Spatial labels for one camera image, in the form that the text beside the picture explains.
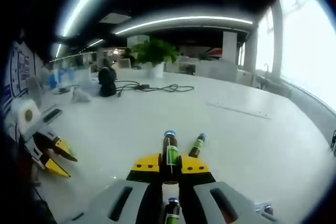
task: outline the black cable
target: black cable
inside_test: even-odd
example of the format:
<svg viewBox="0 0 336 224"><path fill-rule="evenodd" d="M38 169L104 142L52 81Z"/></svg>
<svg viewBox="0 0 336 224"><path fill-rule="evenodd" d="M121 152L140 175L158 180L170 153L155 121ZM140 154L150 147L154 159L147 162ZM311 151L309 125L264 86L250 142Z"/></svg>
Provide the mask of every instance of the black cable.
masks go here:
<svg viewBox="0 0 336 224"><path fill-rule="evenodd" d="M163 87L163 88L145 88L141 91L143 92L151 92L151 91L156 91L156 90L162 90L162 91L166 91L166 92L188 92L191 90L194 90L195 88L193 86L179 86L177 84L171 84L167 87Z"/></svg>
<svg viewBox="0 0 336 224"><path fill-rule="evenodd" d="M157 90L162 90L166 92L188 92L191 90L194 90L195 88L193 86L179 86L177 84L171 84L167 87L163 88L151 88L148 84L140 84L137 81L116 81L116 82L131 82L128 84L125 84L124 86L117 88L117 96L120 97L123 90L139 90L142 92L152 92Z"/></svg>
<svg viewBox="0 0 336 224"><path fill-rule="evenodd" d="M137 84L133 84L133 83L129 83L129 84L126 84L124 86L122 86L121 88L117 88L117 96L120 97L121 96L121 92L124 90L124 88L127 88L129 86L132 86L131 88L134 89L134 87L137 87L138 85Z"/></svg>

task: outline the gray gripper arm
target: gray gripper arm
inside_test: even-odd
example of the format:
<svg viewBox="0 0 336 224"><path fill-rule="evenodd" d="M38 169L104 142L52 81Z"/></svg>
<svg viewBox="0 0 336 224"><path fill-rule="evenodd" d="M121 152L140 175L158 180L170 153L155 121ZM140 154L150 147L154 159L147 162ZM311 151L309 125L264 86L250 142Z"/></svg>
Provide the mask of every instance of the gray gripper arm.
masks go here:
<svg viewBox="0 0 336 224"><path fill-rule="evenodd" d="M149 184L117 180L90 203L87 212L66 224L135 224Z"/></svg>
<svg viewBox="0 0 336 224"><path fill-rule="evenodd" d="M254 203L224 182L214 182L194 186L202 204L208 224L223 224L225 215L232 224L270 224L278 223L274 216L264 212L256 212Z"/></svg>

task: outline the white desk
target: white desk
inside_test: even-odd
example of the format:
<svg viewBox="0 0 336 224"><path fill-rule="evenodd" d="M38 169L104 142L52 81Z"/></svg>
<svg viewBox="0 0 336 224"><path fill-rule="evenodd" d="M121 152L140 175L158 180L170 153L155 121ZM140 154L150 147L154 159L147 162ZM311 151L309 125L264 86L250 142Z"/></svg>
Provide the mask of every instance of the white desk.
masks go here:
<svg viewBox="0 0 336 224"><path fill-rule="evenodd" d="M200 158L215 179L255 202L271 200L275 215L285 223L300 221L327 189L336 171L335 158L319 130L287 98L184 74L164 73L162 80L146 80L141 74L142 70L123 69L118 78L155 87L177 83L195 90L124 90L120 98L77 104L54 96L62 100L63 115L51 126L78 157L78 163L57 159L70 179L41 173L42 191L57 221L82 212L114 178L125 179L136 159L160 152L166 130L176 131L180 153L187 153L205 132ZM211 100L260 111L270 120L207 105Z"/></svg>

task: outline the bottle cap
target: bottle cap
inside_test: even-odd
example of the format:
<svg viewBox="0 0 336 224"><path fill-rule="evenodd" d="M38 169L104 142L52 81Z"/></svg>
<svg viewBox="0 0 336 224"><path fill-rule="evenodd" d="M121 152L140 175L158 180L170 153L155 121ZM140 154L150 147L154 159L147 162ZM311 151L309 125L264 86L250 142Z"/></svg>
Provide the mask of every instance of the bottle cap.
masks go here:
<svg viewBox="0 0 336 224"><path fill-rule="evenodd" d="M167 136L168 134L171 134L171 135L173 135L173 136L176 135L174 131L166 131L166 132L164 133L164 136Z"/></svg>
<svg viewBox="0 0 336 224"><path fill-rule="evenodd" d="M170 203L170 202L180 203L179 200L178 200L177 198L175 198L175 197L170 197L170 198L168 199L168 202L169 202L169 203Z"/></svg>

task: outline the brown bottle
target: brown bottle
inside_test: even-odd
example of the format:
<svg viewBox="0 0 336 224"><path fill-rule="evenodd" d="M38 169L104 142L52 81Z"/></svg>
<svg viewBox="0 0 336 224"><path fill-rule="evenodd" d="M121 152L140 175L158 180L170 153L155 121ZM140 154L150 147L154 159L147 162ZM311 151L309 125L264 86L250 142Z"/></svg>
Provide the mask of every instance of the brown bottle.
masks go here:
<svg viewBox="0 0 336 224"><path fill-rule="evenodd" d="M198 155L200 154L199 152L201 151L201 148L202 148L204 142L205 142L205 134L202 133L198 136L193 148L189 152L189 156L197 158Z"/></svg>
<svg viewBox="0 0 336 224"><path fill-rule="evenodd" d="M160 172L165 184L177 184L181 167L179 165L179 150L177 149L177 140L175 132L166 131L163 139L162 165Z"/></svg>

